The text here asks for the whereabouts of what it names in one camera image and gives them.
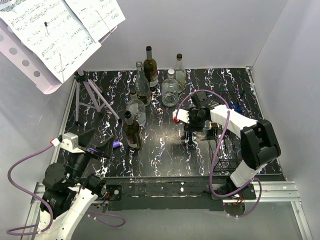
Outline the clear flask black gold label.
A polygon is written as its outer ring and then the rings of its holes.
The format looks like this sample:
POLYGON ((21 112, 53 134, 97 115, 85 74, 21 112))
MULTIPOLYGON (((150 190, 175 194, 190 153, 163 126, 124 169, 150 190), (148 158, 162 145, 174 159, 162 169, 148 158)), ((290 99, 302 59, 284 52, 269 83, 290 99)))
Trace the clear flask black gold label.
POLYGON ((203 131, 208 136, 218 136, 223 132, 223 129, 224 127, 221 124, 207 120, 204 123, 203 131))

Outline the purple marker pen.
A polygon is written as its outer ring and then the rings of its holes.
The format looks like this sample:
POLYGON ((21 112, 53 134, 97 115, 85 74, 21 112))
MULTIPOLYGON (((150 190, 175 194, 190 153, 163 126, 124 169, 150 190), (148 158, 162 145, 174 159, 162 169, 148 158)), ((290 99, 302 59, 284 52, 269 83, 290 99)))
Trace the purple marker pen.
POLYGON ((86 151, 91 154, 106 155, 107 153, 112 152, 112 149, 116 149, 121 146, 121 142, 115 141, 113 142, 112 147, 109 143, 106 143, 103 146, 89 147, 86 151))

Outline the green wine bottle silver neck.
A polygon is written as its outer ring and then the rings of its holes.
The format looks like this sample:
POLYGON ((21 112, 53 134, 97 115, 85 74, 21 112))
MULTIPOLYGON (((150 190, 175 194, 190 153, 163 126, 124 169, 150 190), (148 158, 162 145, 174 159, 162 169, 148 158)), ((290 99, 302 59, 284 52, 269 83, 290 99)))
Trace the green wine bottle silver neck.
POLYGON ((143 145, 141 127, 128 110, 124 113, 124 119, 123 131, 127 144, 130 148, 139 150, 143 145))

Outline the blue clear tall bottle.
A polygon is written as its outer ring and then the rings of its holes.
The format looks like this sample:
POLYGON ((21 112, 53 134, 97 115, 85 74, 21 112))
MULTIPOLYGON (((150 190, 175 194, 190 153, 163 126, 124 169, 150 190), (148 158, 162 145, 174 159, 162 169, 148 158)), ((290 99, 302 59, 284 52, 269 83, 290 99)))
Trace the blue clear tall bottle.
POLYGON ((239 114, 242 114, 243 113, 243 110, 242 110, 242 106, 238 103, 234 106, 234 111, 239 113, 239 114))

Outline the clear square bottle white label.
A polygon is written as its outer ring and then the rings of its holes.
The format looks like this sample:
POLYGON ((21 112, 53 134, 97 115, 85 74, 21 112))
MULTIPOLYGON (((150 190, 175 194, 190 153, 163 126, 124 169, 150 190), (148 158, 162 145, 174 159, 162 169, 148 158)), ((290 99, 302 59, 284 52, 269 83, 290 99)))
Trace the clear square bottle white label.
POLYGON ((175 79, 175 70, 169 69, 167 78, 161 85, 161 100, 165 107, 174 107, 178 103, 179 98, 179 84, 175 79))

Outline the clear bottle black cork cap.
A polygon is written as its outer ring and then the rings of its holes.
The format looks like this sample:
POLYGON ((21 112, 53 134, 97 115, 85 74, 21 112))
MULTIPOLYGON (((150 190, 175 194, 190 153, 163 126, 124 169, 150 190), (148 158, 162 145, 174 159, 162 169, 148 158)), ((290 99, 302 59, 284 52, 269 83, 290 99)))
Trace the clear bottle black cork cap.
POLYGON ((186 70, 183 67, 182 58, 183 58, 183 55, 181 53, 178 53, 176 55, 176 63, 174 66, 175 79, 177 80, 179 85, 179 90, 178 90, 179 94, 183 92, 186 86, 186 70))

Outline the clear bottle gold neck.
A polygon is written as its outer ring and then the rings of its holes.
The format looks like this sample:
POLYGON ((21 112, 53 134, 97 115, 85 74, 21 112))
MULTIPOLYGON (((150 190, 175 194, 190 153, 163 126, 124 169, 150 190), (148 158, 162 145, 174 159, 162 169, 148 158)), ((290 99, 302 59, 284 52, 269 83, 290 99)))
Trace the clear bottle gold neck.
POLYGON ((126 110, 131 112, 134 120, 136 120, 140 126, 144 126, 146 123, 146 108, 144 103, 138 99, 136 89, 130 89, 130 100, 126 105, 126 110))

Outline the clear green-tinted bottle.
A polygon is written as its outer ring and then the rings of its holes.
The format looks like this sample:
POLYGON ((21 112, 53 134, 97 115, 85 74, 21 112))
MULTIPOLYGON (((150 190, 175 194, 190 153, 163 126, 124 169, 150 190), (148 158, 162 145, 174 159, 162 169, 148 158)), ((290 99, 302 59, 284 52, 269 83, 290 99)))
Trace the clear green-tinted bottle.
POLYGON ((144 75, 143 63, 138 60, 136 62, 136 79, 135 79, 136 95, 141 100, 144 106, 148 106, 151 102, 150 83, 144 75))

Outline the dark brown wine bottle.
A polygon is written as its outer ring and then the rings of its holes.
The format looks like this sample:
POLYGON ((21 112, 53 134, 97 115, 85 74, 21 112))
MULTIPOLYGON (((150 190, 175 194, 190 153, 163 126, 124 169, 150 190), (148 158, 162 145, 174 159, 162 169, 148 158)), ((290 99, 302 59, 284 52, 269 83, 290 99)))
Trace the dark brown wine bottle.
POLYGON ((150 45, 146 46, 146 59, 143 62, 144 75, 149 81, 150 90, 152 92, 156 91, 158 84, 158 69, 157 62, 152 56, 152 47, 150 45))

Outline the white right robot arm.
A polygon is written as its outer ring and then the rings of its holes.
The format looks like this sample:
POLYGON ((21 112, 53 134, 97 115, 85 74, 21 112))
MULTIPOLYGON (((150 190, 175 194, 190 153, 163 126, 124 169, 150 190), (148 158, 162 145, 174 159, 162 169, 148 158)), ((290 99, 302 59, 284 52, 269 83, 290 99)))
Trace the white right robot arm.
POLYGON ((226 131, 240 138, 240 164, 227 178, 224 187, 214 189, 212 184, 209 186, 216 198, 237 199, 243 195, 245 187, 255 179, 257 173, 281 155, 281 148, 270 121, 245 117, 230 108, 224 98, 221 98, 222 104, 214 103, 207 93, 208 90, 199 89, 183 99, 184 102, 191 99, 195 105, 186 112, 188 117, 183 122, 190 125, 211 121, 223 126, 217 148, 220 148, 226 131))

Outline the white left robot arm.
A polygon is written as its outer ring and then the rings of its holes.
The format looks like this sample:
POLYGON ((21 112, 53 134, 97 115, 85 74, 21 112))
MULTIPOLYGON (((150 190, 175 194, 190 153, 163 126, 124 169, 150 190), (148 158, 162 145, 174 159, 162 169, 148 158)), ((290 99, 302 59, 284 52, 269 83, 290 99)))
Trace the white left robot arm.
POLYGON ((99 145, 91 144, 95 129, 76 135, 64 133, 50 142, 73 155, 68 163, 52 163, 44 174, 45 187, 42 199, 49 204, 40 205, 38 230, 48 229, 37 236, 38 240, 69 240, 87 209, 95 200, 107 194, 107 183, 90 174, 82 178, 90 159, 110 158, 113 153, 114 135, 99 145))

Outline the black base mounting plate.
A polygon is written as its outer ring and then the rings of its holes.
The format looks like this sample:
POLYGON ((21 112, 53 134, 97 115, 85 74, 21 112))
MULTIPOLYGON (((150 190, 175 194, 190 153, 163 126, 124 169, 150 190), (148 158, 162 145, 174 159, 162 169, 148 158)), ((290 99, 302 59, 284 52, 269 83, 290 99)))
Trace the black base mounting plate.
POLYGON ((209 209, 222 211, 223 200, 255 200, 256 194, 251 183, 242 189, 233 186, 229 178, 209 179, 201 177, 103 177, 93 174, 87 178, 71 178, 56 182, 52 188, 55 191, 63 186, 74 187, 77 184, 88 187, 102 181, 106 187, 105 193, 98 194, 98 200, 106 200, 108 210, 183 210, 209 209))

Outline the lilac music stand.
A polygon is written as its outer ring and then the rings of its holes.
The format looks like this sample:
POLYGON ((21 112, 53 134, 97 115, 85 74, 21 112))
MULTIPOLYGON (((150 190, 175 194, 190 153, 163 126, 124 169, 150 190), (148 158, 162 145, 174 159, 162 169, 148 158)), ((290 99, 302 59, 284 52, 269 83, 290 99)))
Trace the lilac music stand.
MULTIPOLYGON (((0 52, 22 71, 42 93, 52 94, 62 85, 38 56, 20 41, 3 20, 0 21, 0 52)), ((80 106, 95 109, 98 113, 101 112, 104 107, 107 107, 115 118, 120 123, 122 122, 122 119, 105 99, 103 90, 90 79, 86 71, 78 68, 74 83, 76 86, 75 122, 77 124, 79 123, 80 106), (92 105, 80 102, 81 84, 85 86, 91 98, 92 105)))

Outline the large sheet music page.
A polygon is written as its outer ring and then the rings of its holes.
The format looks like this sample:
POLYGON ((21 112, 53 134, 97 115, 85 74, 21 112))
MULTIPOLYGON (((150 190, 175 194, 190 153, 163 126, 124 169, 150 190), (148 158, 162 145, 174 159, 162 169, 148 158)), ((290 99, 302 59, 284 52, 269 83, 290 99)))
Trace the large sheet music page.
POLYGON ((101 47, 63 0, 2 0, 0 18, 61 83, 101 47))

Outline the small sheet music page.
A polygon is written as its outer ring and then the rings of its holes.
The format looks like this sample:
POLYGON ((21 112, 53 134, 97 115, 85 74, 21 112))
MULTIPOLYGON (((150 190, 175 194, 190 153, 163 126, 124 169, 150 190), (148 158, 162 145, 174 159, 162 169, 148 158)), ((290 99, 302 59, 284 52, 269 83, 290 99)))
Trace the small sheet music page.
POLYGON ((116 0, 67 0, 66 4, 95 42, 126 20, 116 0))

